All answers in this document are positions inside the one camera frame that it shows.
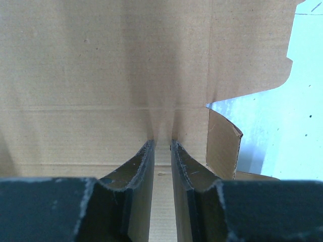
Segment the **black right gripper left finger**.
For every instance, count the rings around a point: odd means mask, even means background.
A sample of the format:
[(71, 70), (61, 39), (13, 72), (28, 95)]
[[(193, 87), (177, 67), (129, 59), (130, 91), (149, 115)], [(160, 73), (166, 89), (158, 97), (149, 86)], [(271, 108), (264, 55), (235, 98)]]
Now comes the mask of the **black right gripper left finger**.
[(154, 141), (102, 178), (1, 179), (1, 241), (148, 241)]

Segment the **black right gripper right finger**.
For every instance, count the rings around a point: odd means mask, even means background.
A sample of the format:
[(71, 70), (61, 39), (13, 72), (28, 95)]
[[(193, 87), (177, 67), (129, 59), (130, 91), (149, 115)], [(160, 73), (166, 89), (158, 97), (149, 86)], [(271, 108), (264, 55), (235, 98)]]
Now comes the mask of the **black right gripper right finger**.
[(178, 241), (322, 241), (322, 182), (221, 179), (176, 140), (171, 163)]

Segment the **brown cardboard box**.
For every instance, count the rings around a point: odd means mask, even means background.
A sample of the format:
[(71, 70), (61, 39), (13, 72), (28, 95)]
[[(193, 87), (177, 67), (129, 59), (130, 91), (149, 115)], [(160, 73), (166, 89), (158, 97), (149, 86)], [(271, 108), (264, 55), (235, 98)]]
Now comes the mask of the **brown cardboard box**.
[(154, 139), (150, 241), (176, 241), (172, 139), (282, 85), (298, 1), (1, 1), (1, 176), (103, 176)]

